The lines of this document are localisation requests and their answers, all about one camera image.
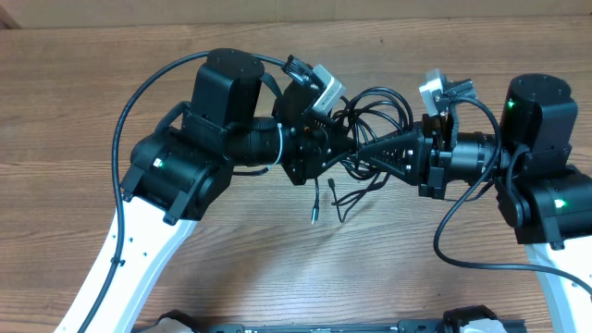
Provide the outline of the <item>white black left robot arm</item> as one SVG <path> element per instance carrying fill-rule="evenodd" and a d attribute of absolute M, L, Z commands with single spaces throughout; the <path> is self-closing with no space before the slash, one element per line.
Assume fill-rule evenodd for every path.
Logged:
<path fill-rule="evenodd" d="M 127 172 L 112 174 L 114 219 L 62 332 L 131 331 L 167 262 L 233 177 L 279 165 L 303 185 L 355 150 L 330 116 L 346 89 L 326 68 L 290 56 L 280 63 L 290 84 L 280 88 L 264 55 L 218 48 L 197 57 L 190 101 L 135 145 Z"/>

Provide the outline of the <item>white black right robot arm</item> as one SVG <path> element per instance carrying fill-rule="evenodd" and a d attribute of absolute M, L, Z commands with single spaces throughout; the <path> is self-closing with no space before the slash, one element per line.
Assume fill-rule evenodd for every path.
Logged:
<path fill-rule="evenodd" d="M 441 199 L 447 185 L 493 186 L 525 248 L 556 332 L 591 328 L 591 178 L 569 163 L 578 114 L 570 85 L 539 73 L 514 78 L 490 134 L 463 132 L 458 105 L 477 104 L 470 80 L 431 71 L 422 120 L 364 145 L 361 160 Z"/>

